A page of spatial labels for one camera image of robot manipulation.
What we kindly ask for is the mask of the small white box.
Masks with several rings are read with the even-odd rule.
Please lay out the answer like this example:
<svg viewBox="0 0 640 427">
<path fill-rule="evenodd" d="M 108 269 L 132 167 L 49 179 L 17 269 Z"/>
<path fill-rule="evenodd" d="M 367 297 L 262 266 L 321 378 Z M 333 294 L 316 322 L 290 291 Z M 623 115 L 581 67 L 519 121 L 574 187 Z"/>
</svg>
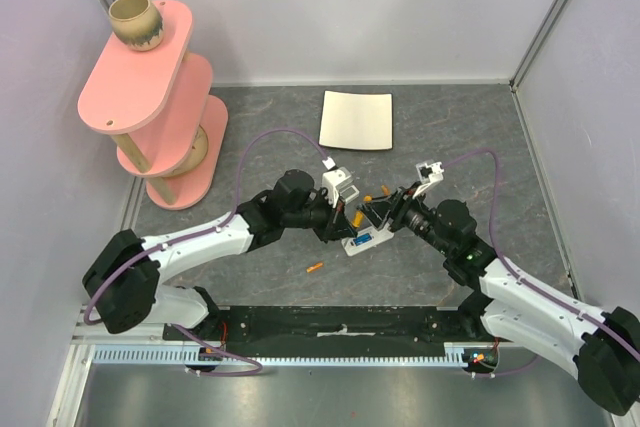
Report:
<svg viewBox="0 0 640 427">
<path fill-rule="evenodd" d="M 394 237 L 394 233 L 388 228 L 376 229 L 370 226 L 360 230 L 356 237 L 343 239 L 342 247 L 347 256 L 353 257 L 377 247 Z"/>
</svg>

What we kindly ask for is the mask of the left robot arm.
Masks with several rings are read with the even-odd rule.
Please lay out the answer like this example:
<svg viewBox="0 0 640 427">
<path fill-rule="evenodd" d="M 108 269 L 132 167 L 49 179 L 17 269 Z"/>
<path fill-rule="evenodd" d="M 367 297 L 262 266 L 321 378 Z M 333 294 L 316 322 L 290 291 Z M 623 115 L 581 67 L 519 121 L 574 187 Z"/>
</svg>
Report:
<svg viewBox="0 0 640 427">
<path fill-rule="evenodd" d="M 324 173 L 319 184 L 293 169 L 273 188 L 213 221 L 159 236 L 122 230 L 82 279 L 90 297 L 85 312 L 96 312 L 97 323 L 110 334 L 141 324 L 177 323 L 198 340 L 211 339 L 220 318 L 210 295 L 201 287 L 171 287 L 168 280 L 209 261 L 263 248 L 287 229 L 311 230 L 324 243 L 354 238 L 357 231 L 345 210 L 358 195 L 344 168 Z"/>
</svg>

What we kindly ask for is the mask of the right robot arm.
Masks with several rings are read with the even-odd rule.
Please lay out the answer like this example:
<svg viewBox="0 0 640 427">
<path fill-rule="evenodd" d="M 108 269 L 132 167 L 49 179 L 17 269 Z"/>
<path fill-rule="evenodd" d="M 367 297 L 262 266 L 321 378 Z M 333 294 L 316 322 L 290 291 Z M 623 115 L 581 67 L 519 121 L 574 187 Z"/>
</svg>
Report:
<svg viewBox="0 0 640 427">
<path fill-rule="evenodd" d="M 444 257 L 459 285 L 473 290 L 472 306 L 458 315 L 467 339 L 487 334 L 514 342 L 577 380 L 599 407 L 626 415 L 639 400 L 639 320 L 616 307 L 605 311 L 567 296 L 516 266 L 476 233 L 467 205 L 447 199 L 424 205 L 411 189 L 378 197 L 359 207 L 370 221 L 344 243 L 353 256 L 386 242 L 403 228 Z"/>
</svg>

